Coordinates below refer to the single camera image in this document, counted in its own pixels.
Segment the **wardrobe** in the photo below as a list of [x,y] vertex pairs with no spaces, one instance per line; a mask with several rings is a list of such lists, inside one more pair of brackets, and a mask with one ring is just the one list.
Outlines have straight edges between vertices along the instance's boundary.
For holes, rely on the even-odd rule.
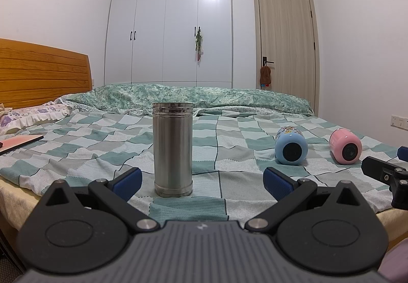
[[231,8],[231,0],[112,0],[105,84],[231,88]]

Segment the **gray ribbed surface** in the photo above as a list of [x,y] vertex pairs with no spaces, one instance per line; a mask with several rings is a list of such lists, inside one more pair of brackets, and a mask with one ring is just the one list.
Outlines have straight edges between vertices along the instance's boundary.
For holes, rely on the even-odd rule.
[[66,278],[30,271],[21,283],[384,283],[376,273],[328,278],[288,263],[266,235],[232,222],[169,222],[163,230],[139,234],[127,252],[99,271]]

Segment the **thermos base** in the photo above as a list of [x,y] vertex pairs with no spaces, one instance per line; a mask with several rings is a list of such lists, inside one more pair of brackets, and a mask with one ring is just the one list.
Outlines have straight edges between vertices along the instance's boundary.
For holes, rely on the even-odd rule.
[[161,187],[154,183],[154,190],[156,191],[158,196],[163,198],[185,197],[189,196],[192,193],[193,181],[191,181],[191,184],[189,186],[181,187],[179,189],[168,189],[167,187]]

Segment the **door handle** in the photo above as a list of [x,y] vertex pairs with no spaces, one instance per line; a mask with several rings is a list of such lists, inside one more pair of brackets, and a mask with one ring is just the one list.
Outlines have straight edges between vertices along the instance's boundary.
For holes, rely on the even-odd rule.
[[267,63],[274,63],[274,62],[272,62],[272,61],[267,61],[267,60],[268,60],[267,57],[262,57],[262,67],[263,67],[263,66],[266,66]]

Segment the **wall socket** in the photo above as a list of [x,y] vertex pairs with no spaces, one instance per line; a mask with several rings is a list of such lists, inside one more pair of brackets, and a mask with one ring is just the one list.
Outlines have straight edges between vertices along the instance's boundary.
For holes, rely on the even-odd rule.
[[391,115],[391,126],[408,130],[408,118]]

